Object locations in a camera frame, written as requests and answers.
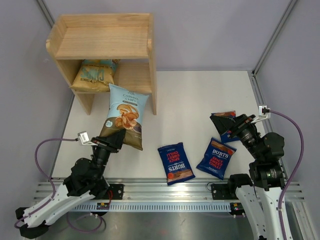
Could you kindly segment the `yellow kettle chips bag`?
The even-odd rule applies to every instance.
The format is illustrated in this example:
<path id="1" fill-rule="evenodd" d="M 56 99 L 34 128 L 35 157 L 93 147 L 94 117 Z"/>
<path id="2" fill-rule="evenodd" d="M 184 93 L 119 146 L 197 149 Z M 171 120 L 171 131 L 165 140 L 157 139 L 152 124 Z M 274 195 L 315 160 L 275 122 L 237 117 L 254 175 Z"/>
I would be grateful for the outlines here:
<path id="1" fill-rule="evenodd" d="M 119 59 L 84 59 L 70 88 L 80 92 L 109 92 Z"/>

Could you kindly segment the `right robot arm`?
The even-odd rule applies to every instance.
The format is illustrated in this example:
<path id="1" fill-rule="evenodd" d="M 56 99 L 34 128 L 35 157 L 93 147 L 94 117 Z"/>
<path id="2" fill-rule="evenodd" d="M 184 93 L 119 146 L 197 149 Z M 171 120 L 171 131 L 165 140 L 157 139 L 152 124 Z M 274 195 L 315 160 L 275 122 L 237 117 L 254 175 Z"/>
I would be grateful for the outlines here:
<path id="1" fill-rule="evenodd" d="M 254 158 L 249 174 L 229 177 L 227 193 L 237 198 L 247 217 L 255 240 L 290 240 L 285 198 L 285 177 L 279 160 L 284 156 L 284 138 L 269 132 L 258 132 L 256 123 L 270 118 L 268 108 L 258 116 L 242 114 L 238 117 L 211 115 L 210 119 L 220 134 L 237 137 Z"/>

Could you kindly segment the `light blue cassava chips bag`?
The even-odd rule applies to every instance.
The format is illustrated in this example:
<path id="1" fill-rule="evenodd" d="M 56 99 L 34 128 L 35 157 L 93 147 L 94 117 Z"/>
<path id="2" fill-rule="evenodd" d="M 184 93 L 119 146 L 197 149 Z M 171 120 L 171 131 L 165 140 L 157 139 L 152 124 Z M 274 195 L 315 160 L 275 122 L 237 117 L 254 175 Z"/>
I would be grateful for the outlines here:
<path id="1" fill-rule="evenodd" d="M 109 109 L 99 135 L 108 137 L 124 129 L 123 143 L 142 151 L 142 122 L 149 96 L 114 84 L 109 91 Z"/>

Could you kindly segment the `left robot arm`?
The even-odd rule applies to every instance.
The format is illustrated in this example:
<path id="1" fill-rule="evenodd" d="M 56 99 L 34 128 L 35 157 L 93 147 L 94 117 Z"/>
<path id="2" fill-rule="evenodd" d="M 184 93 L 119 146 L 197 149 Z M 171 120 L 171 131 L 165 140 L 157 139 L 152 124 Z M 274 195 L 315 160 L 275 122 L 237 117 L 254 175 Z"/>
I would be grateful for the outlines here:
<path id="1" fill-rule="evenodd" d="M 60 217 L 90 200 L 103 200 L 93 212 L 101 217 L 109 210 L 111 201 L 123 198 L 123 184 L 108 184 L 104 172 L 109 157 L 122 148 L 124 129 L 110 136 L 89 138 L 87 132 L 78 133 L 76 142 L 92 148 L 91 158 L 79 158 L 71 168 L 71 174 L 56 187 L 51 178 L 52 193 L 37 204 L 16 209 L 15 228 L 27 239 L 36 239 L 45 234 Z"/>

